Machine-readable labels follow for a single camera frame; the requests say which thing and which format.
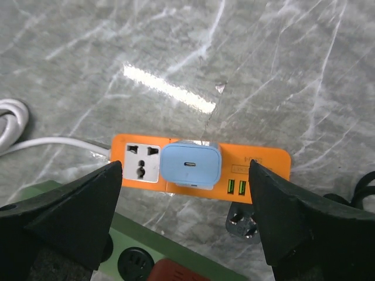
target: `power strip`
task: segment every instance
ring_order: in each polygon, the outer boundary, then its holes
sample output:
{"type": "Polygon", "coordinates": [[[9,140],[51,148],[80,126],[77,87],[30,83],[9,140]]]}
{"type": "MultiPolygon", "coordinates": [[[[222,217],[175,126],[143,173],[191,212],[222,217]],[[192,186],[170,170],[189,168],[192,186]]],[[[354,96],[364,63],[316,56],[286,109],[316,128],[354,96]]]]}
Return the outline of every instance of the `power strip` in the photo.
{"type": "Polygon", "coordinates": [[[117,135],[112,142],[111,161],[119,160],[122,163],[125,171],[122,186],[251,204],[248,169],[252,159],[289,180],[291,157],[285,150],[220,143],[221,178],[213,189],[177,186],[164,180],[159,172],[161,149],[177,141],[180,139],[117,135]]]}

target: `red object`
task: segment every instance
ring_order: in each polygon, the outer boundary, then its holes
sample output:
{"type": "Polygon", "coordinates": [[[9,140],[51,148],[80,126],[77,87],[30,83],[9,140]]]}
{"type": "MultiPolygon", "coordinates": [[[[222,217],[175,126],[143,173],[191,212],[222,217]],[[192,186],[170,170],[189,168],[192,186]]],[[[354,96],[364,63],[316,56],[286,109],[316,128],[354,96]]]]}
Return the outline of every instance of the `red object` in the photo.
{"type": "Polygon", "coordinates": [[[161,259],[152,268],[147,281],[210,281],[210,279],[184,268],[170,259],[161,259]]]}

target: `blue charger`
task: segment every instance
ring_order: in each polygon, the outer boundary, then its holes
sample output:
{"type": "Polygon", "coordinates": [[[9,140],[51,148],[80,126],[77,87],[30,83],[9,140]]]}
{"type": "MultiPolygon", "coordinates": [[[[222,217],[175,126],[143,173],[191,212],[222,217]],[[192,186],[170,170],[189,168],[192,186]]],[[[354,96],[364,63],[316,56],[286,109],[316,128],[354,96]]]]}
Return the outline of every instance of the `blue charger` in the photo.
{"type": "Polygon", "coordinates": [[[166,181],[211,190],[220,180],[221,153],[216,143],[180,140],[162,149],[160,166],[166,181]]]}

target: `power cord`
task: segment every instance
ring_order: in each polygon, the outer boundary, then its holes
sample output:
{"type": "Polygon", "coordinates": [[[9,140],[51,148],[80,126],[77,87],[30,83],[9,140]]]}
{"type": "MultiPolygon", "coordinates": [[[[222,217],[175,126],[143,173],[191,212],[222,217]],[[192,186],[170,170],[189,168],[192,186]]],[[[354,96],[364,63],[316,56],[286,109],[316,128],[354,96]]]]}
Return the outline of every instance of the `power cord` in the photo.
{"type": "Polygon", "coordinates": [[[28,120],[29,110],[24,103],[11,98],[0,100],[0,156],[32,146],[56,143],[87,149],[104,155],[107,159],[110,158],[109,149],[62,136],[50,136],[14,144],[25,130],[28,120]]]}
{"type": "Polygon", "coordinates": [[[375,186],[369,185],[373,180],[375,180],[375,171],[365,174],[358,181],[351,202],[334,193],[325,194],[324,197],[331,199],[332,201],[363,210],[363,199],[367,196],[375,195],[375,186]]]}

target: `black cable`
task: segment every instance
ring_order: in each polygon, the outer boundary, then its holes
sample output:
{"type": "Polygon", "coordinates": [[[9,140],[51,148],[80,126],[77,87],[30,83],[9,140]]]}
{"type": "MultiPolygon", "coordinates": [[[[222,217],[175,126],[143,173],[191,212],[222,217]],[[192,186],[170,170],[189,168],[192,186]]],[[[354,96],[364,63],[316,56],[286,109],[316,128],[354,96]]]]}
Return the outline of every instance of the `black cable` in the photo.
{"type": "Polygon", "coordinates": [[[334,193],[325,194],[324,197],[332,201],[363,210],[363,199],[367,196],[375,195],[375,186],[369,186],[373,180],[375,180],[375,171],[365,174],[358,181],[351,202],[348,202],[343,197],[334,193]]]}

